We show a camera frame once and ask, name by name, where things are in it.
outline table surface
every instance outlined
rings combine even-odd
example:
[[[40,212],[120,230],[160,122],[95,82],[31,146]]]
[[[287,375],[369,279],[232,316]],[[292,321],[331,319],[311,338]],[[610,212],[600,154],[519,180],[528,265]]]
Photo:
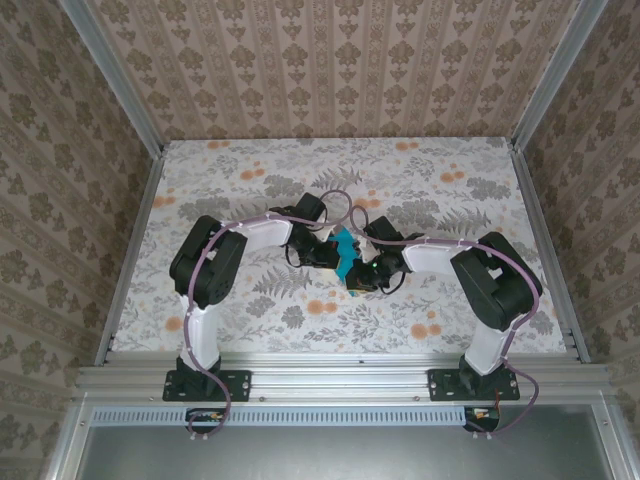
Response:
[[[501,231],[546,287],[503,138],[188,140],[172,142],[164,162],[115,351],[182,346],[168,272],[198,217],[241,220],[304,192],[345,189],[404,235],[475,240]],[[339,196],[326,203],[329,218],[346,206]],[[416,273],[393,295],[351,297],[334,272],[287,265],[280,247],[245,255],[218,311],[220,349],[232,352],[462,352],[478,321],[455,277]],[[546,288],[512,351],[565,351]]]

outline damask wallpaper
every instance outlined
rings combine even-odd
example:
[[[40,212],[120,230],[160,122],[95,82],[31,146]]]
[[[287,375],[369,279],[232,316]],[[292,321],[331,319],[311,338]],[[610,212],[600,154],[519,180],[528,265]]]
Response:
[[[640,2],[611,0],[526,157],[596,361],[640,439]]]
[[[55,445],[149,164],[56,1],[1,1],[0,478],[37,478]]]
[[[511,136],[578,0],[89,0],[165,142]]]

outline black bracket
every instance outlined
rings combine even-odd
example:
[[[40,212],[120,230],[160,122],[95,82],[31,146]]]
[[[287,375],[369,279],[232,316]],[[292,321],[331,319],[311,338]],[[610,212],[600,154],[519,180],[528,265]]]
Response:
[[[457,368],[429,370],[427,372],[429,400],[432,402],[495,401],[496,393],[500,400],[520,400],[518,380],[511,370],[498,368],[487,375],[486,377],[489,378],[486,378],[480,388],[475,391],[469,390],[468,380],[463,378],[463,375]]]
[[[165,402],[224,402],[224,393],[206,375],[196,372],[178,357],[176,370],[167,373],[162,399]],[[209,370],[229,389],[231,401],[248,402],[251,395],[250,370],[220,370],[220,360]]]

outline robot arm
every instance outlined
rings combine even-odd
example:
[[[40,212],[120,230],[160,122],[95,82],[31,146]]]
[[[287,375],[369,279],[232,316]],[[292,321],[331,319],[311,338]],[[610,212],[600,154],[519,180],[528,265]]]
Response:
[[[273,211],[289,218],[317,221],[325,209],[320,199],[306,193],[296,206]],[[194,288],[197,308],[189,319],[188,333],[191,353],[211,373],[217,374],[220,368],[215,309],[231,290],[245,252],[268,246],[286,246],[296,250],[300,265],[330,269],[338,267],[340,256],[334,242],[318,238],[321,234],[316,236],[306,225],[283,219],[279,215],[274,215],[274,218],[265,215],[264,218],[238,224],[226,231],[213,246],[215,256],[207,258],[198,273]],[[195,265],[212,235],[221,228],[223,224],[211,217],[198,219],[171,264],[170,275],[185,310]],[[386,217],[371,222],[364,231],[368,237],[382,241],[409,241],[421,236],[414,233],[403,238]],[[461,390],[472,397],[480,398],[487,392],[493,395],[492,385],[504,370],[503,349],[511,327],[533,305],[526,281],[508,263],[477,248],[465,250],[455,244],[372,243],[374,248],[368,251],[361,249],[363,258],[356,259],[347,273],[347,289],[365,292],[381,289],[384,292],[390,286],[391,277],[399,272],[403,276],[423,271],[457,276],[480,322],[470,347],[460,359],[459,380],[456,381],[461,384]],[[538,293],[542,293],[538,279],[501,234],[492,232],[478,243],[514,260],[531,277]],[[208,377],[197,371],[185,349],[177,364],[178,373],[184,377],[180,388],[202,392],[202,396],[207,398],[215,386]]]
[[[280,215],[316,221],[326,206],[318,198],[306,193],[297,205],[274,208]],[[169,274],[175,281],[186,311],[188,287],[196,262],[212,235],[224,225],[209,216],[200,217],[178,254],[171,263]],[[213,246],[216,254],[207,258],[198,273],[194,288],[194,308],[189,320],[189,338],[192,353],[207,370],[219,369],[216,315],[217,305],[229,294],[242,256],[247,252],[270,246],[287,246],[298,253],[300,264],[316,268],[335,269],[340,261],[334,242],[322,241],[305,225],[277,216],[240,224],[225,232]],[[195,371],[187,351],[183,348],[178,368]]]
[[[392,241],[420,237],[414,233],[403,239],[386,217],[371,222],[365,233],[375,239]],[[390,278],[398,272],[405,275],[428,271],[457,276],[480,320],[471,345],[460,359],[460,381],[471,395],[481,394],[502,368],[503,350],[512,326],[533,307],[533,296],[526,281],[508,263],[477,248],[464,249],[455,244],[388,246],[372,243],[379,253],[369,261],[363,259],[354,263],[347,274],[348,289],[375,291],[389,288]],[[491,232],[478,243],[514,260],[531,277],[538,294],[542,294],[540,281],[504,236]]]

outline metal bar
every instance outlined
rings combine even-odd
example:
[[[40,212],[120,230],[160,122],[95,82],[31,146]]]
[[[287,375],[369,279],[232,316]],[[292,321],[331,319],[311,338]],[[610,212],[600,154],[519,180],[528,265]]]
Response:
[[[558,92],[606,4],[607,0],[580,2],[513,132],[515,144],[523,150],[551,105],[553,97]]]
[[[315,365],[338,366],[347,365],[431,365],[433,367],[443,363],[454,364],[460,360],[461,353],[240,353],[222,352],[222,360],[225,368],[244,368],[238,365],[286,366]],[[167,370],[175,366],[177,352],[109,352],[107,364],[110,367],[135,366],[135,367],[162,367]],[[509,355],[509,358],[520,363],[536,365],[575,364],[575,353],[549,353],[549,354],[519,354]]]
[[[85,0],[62,0],[62,7],[89,49],[94,61],[107,79],[109,87],[115,93],[140,140],[154,161],[160,158],[162,135],[156,130],[144,103],[139,98],[125,69],[113,54],[108,40],[104,37],[98,23],[93,18]]]
[[[104,331],[102,332],[100,346],[96,353],[95,365],[104,364],[109,350],[109,345],[118,329],[120,316],[122,315],[122,310],[124,308],[124,302],[127,299],[127,291],[129,290],[131,277],[133,276],[133,271],[136,266],[136,259],[138,258],[138,253],[140,253],[140,245],[142,244],[144,232],[147,228],[147,220],[149,219],[151,207],[153,206],[153,199],[155,198],[156,189],[158,188],[158,183],[162,176],[163,165],[163,158],[160,158],[151,165],[147,185],[145,186],[142,201],[140,202],[140,209],[138,210],[136,222],[133,225],[133,231],[131,232],[131,238],[129,239],[127,253],[125,254],[124,261],[122,263],[122,270],[120,271],[118,284],[116,285],[116,290],[111,300],[111,307],[109,308],[107,321],[105,322]]]
[[[533,235],[540,254],[540,261],[542,262],[542,267],[546,273],[549,291],[551,292],[551,298],[553,299],[553,305],[556,308],[558,318],[566,322],[571,329],[573,342],[575,343],[580,360],[583,362],[590,362],[591,357],[587,350],[587,344],[582,336],[582,331],[578,324],[578,318],[576,317],[576,312],[573,309],[573,304],[571,303],[569,290],[567,289],[567,284],[564,281],[560,262],[558,262],[558,257],[556,256],[553,242],[551,241],[551,235],[547,229],[547,224],[542,213],[542,207],[540,206],[540,201],[536,195],[535,187],[533,186],[533,181],[531,180],[529,168],[527,167],[527,162],[522,149],[517,147],[516,150],[512,151],[511,158],[513,160],[513,166],[516,171],[516,177],[518,178],[518,184],[520,185],[522,199],[529,215],[531,229],[533,230]]]
[[[45,480],[73,480],[78,475],[82,460],[93,407],[87,404],[71,406],[67,410],[56,449]]]
[[[620,407],[603,396],[592,410],[614,479],[640,478],[640,462]]]
[[[123,354],[118,356],[120,361],[110,360],[105,367],[81,370],[74,401],[93,405],[176,405],[162,401],[165,375],[174,368],[175,352],[146,355],[147,361],[136,361],[135,355],[128,355],[127,362]],[[236,353],[223,356],[223,368],[253,372],[249,401],[252,405],[409,406],[433,404],[429,399],[427,371],[455,368],[458,360],[458,355]],[[544,404],[591,404],[600,398],[601,392],[611,394],[603,365],[525,355],[514,355],[511,362],[539,381],[540,402]],[[520,389],[522,399],[517,403],[527,403],[533,388],[523,381]],[[470,402],[444,403],[464,404]],[[178,405],[220,406],[199,402]]]

